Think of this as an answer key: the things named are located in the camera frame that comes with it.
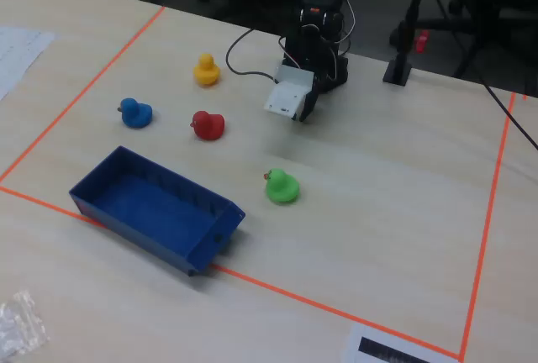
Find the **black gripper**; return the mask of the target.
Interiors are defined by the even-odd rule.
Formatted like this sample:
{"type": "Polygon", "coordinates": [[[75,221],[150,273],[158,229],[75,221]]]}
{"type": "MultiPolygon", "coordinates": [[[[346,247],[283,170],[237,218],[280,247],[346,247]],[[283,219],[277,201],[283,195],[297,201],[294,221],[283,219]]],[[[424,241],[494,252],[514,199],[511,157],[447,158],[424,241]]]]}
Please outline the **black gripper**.
{"type": "Polygon", "coordinates": [[[319,92],[328,92],[336,82],[336,55],[331,44],[315,24],[302,25],[298,30],[299,65],[314,73],[311,91],[300,103],[296,120],[302,122],[314,111],[319,92]]]}

